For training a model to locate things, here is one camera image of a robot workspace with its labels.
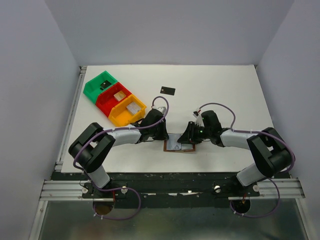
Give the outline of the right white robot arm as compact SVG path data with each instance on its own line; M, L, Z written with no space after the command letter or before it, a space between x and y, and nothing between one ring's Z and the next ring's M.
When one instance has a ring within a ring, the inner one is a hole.
M235 180L230 183L230 191L236 196L247 192L248 186L252 183L271 178L292 163L292 154L274 128L268 127L257 133L223 128L213 110L197 113L196 121L188 123L177 142L197 145L204 140L210 140L219 147L235 147L250 151L254 163L239 171Z

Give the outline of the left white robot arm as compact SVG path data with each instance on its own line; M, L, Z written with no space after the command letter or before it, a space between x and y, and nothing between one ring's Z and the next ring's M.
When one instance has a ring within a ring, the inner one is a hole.
M167 140L166 113L165 107L153 108L145 118L110 132L93 122L70 145L68 153L94 183L93 191L99 197L107 197L111 191L111 179L103 167L110 150L120 145L147 142L150 138Z

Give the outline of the black credit card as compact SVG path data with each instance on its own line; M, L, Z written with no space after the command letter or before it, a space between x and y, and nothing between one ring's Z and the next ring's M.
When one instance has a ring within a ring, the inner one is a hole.
M164 94L164 95L170 95L170 96L174 96L176 92L175 88L172 87L166 87L166 86L162 86L160 93Z

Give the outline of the brown leather card holder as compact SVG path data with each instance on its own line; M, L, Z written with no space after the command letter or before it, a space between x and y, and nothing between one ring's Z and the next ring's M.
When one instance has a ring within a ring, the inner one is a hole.
M195 152L196 146L194 144L185 144L178 142L178 139L181 136L181 133L169 133L168 139L164 140L163 151L177 153Z

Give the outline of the silver VIP credit card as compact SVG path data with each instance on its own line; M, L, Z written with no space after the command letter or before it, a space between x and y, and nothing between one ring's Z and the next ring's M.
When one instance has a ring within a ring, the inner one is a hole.
M169 138L166 142L166 149L168 151L179 151L182 149L182 144L178 142L181 137L180 133L169 133Z

